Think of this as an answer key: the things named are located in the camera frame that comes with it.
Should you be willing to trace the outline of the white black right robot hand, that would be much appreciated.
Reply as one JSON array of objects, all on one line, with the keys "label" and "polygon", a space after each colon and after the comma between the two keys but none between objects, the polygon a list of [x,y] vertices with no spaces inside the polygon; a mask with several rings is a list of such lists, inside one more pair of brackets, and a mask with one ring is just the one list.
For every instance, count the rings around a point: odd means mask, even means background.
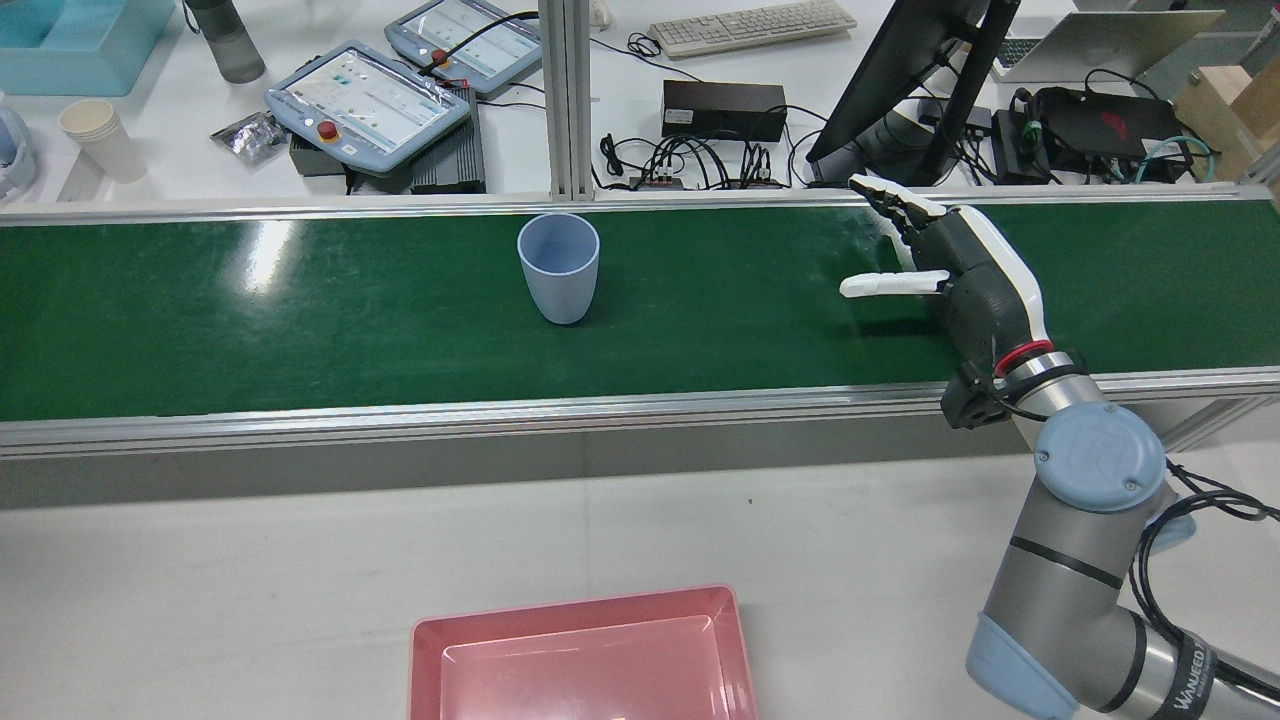
[{"label": "white black right robot hand", "polygon": [[931,296],[934,319],[961,357],[997,377],[1053,351],[1036,275],[983,211],[876,177],[855,174],[849,184],[892,223],[910,261],[905,272],[842,279],[844,297]]}]

